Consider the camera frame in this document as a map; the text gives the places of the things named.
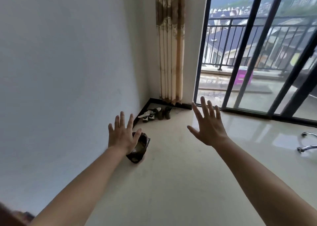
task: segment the white wall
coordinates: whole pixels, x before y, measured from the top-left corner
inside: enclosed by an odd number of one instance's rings
[[[0,201],[37,214],[149,99],[135,0],[0,0]]]
[[[140,0],[142,22],[145,26],[145,47],[148,65],[150,96],[159,98],[160,68],[156,40],[155,0]],[[185,1],[185,52],[183,103],[191,103],[194,96],[196,72],[206,0]]]

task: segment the floor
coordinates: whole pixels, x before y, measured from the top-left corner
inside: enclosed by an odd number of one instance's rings
[[[125,159],[86,225],[264,225],[215,150],[196,140],[193,111],[174,108],[170,120],[139,122],[151,138],[144,160]],[[317,208],[316,128],[222,113],[228,135]]]
[[[203,74],[200,77],[200,86],[205,84],[205,87],[210,87],[212,84],[228,84],[230,76],[219,76],[212,74]],[[271,107],[273,101],[281,90],[284,82],[274,81],[274,80],[261,80],[261,79],[252,79],[252,84],[257,86],[267,86],[272,93],[262,94],[262,93],[245,93],[242,97],[240,108],[248,110],[256,110],[261,112],[267,112]],[[286,96],[282,100],[281,104],[277,108],[277,114],[281,113],[290,101],[293,94],[296,92],[297,88],[291,86]],[[221,106],[224,101],[225,91],[218,90],[198,90],[197,103],[200,103],[200,97],[205,96],[206,99],[210,100],[213,105]],[[238,92],[232,92],[227,107],[233,108],[234,103],[237,99]],[[299,110],[295,113],[294,116],[304,119],[317,120],[317,98],[309,96],[301,105]]]

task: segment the left hand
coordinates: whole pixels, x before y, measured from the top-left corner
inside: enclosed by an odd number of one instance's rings
[[[133,127],[133,115],[130,115],[130,119],[127,127],[125,128],[124,112],[120,113],[120,116],[116,116],[114,121],[114,129],[112,124],[108,125],[109,129],[109,142],[108,148],[116,147],[122,149],[125,155],[128,155],[135,148],[138,139],[141,136],[141,128],[138,129],[132,137],[132,127]]]

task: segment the balcony floor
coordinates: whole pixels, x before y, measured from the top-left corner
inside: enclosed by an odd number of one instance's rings
[[[200,77],[200,88],[219,88],[219,84],[222,84],[224,88],[227,88],[229,83],[230,76],[222,76],[222,75],[212,75],[212,74],[202,74]],[[279,91],[281,90],[284,82],[277,81],[277,80],[263,80],[263,79],[252,79],[252,85],[256,87],[266,87],[271,92],[270,93],[261,93],[261,92],[245,92],[241,103],[240,108],[248,109],[248,110],[256,110],[267,112],[271,107],[273,101],[275,100],[276,96],[278,95]],[[282,103],[278,107],[275,113],[279,114],[282,112],[285,105],[289,102],[292,95],[297,90],[296,87],[291,86],[290,90],[286,94],[285,98],[283,99]],[[226,91],[220,90],[198,90],[197,102],[200,103],[200,97],[205,96],[207,100],[210,100],[213,105],[222,106],[224,101],[224,96]],[[236,98],[238,96],[238,92],[231,92],[229,101],[228,101],[228,108],[233,108]],[[316,105],[317,105],[317,98],[309,96],[304,103],[301,105],[299,110],[295,113],[294,116],[304,119],[311,119],[317,120],[317,113],[316,113]]]

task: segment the beige patterned curtain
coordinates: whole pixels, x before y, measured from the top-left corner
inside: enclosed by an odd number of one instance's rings
[[[161,99],[181,103],[185,34],[185,0],[156,0]]]

